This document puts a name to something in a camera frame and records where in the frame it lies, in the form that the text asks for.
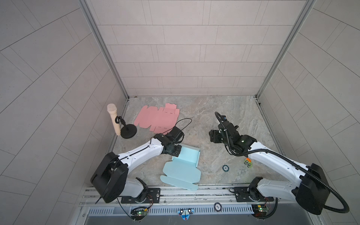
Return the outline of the light blue paper box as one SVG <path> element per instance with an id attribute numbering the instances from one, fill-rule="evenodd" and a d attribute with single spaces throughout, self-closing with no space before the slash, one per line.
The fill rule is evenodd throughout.
<path id="1" fill-rule="evenodd" d="M 201 171 L 197 168 L 200 152 L 199 148 L 181 144 L 179 156 L 165 163 L 161 181 L 189 191 L 198 190 L 197 183 L 201 179 Z"/>

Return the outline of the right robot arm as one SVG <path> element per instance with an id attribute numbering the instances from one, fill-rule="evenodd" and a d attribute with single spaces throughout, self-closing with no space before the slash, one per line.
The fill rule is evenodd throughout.
<path id="1" fill-rule="evenodd" d="M 293 161 L 248 135 L 240 135 L 237 126 L 230 122 L 219 124 L 217 130 L 209 132 L 212 143 L 223 143 L 234 156 L 246 156 L 248 161 L 258 161 L 285 177 L 286 181 L 272 181 L 256 177 L 247 188 L 249 198 L 262 201 L 267 197 L 280 198 L 298 203 L 309 213 L 320 215 L 330 191 L 309 176 L 325 182 L 322 168 L 316 164 L 307 166 Z"/>

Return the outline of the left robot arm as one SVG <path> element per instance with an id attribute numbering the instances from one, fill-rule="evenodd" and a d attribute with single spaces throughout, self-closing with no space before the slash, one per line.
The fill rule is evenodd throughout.
<path id="1" fill-rule="evenodd" d="M 184 133 L 173 127 L 167 134 L 156 134 L 147 143 L 125 153 L 106 154 L 91 177 L 91 184 L 105 203 L 118 197 L 132 197 L 138 202 L 147 198 L 148 186 L 140 178 L 128 178 L 128 174 L 149 159 L 167 154 L 178 157 Z"/>

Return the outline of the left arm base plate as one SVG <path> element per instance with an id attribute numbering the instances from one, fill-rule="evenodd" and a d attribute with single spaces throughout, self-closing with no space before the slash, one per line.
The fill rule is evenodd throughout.
<path id="1" fill-rule="evenodd" d="M 133 198 L 130 196 L 122 196 L 121 203 L 122 204 L 151 204 L 151 203 L 159 203 L 160 201 L 160 188 L 149 188 L 140 194 L 139 197 Z"/>

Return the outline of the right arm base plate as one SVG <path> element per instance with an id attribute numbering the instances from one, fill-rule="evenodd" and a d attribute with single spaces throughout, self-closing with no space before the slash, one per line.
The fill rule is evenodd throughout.
<path id="1" fill-rule="evenodd" d="M 249 189 L 249 187 L 231 187 L 229 191 L 235 195 L 236 202 L 244 203 L 244 202 L 261 202 L 264 203 L 266 201 L 273 202 L 275 199 L 273 197 L 264 197 L 260 194 L 259 191 L 254 188 Z"/>

